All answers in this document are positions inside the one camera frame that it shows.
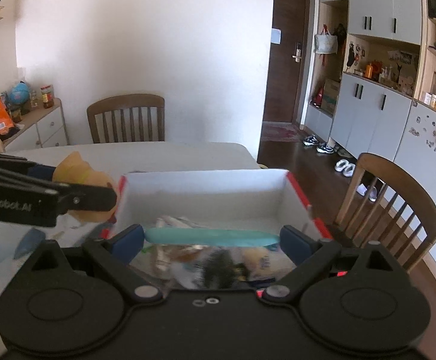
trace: crumpled orange object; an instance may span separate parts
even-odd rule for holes
[[[80,153],[74,151],[66,157],[56,167],[53,172],[53,182],[95,185],[98,187],[111,187],[119,197],[118,188],[116,188],[113,179],[104,172],[93,170],[90,164],[80,156]],[[116,205],[108,212],[99,211],[69,211],[68,213],[80,222],[106,222],[115,213],[118,206]]]

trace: white tabletop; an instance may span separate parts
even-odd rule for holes
[[[82,158],[95,169],[107,172],[115,181],[133,171],[167,172],[185,170],[257,169],[258,165],[245,147],[236,143],[180,144],[170,142],[105,143],[17,151],[11,155],[31,161],[57,166],[71,152],[80,152]],[[40,228],[53,238],[65,230],[58,239],[62,247],[72,246],[76,239],[88,233],[94,225],[70,229],[77,221],[69,215],[58,218],[54,229]],[[13,260],[15,248],[30,226],[0,223],[0,293],[27,257]],[[4,351],[0,339],[0,354]]]

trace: black sneaker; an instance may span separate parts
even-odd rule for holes
[[[303,140],[305,146],[318,146],[320,141],[316,139],[315,135],[310,135]]]
[[[316,151],[323,154],[333,154],[335,152],[335,149],[331,146],[328,146],[326,143],[322,143],[316,148]]]

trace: drawer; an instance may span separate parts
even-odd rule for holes
[[[45,116],[37,123],[37,126],[41,142],[49,140],[63,126],[61,108],[57,108],[51,114]]]
[[[52,137],[47,140],[42,146],[43,147],[55,147],[55,146],[67,146],[65,129],[62,127]]]
[[[41,147],[40,138],[35,125],[18,135],[5,147],[5,152],[16,152],[18,150],[39,149]]]

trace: white box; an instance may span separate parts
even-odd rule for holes
[[[170,215],[211,228],[271,234],[291,225],[315,240],[331,238],[311,218],[311,205],[287,170],[131,173],[120,189],[115,234],[133,224],[155,227],[157,218]]]

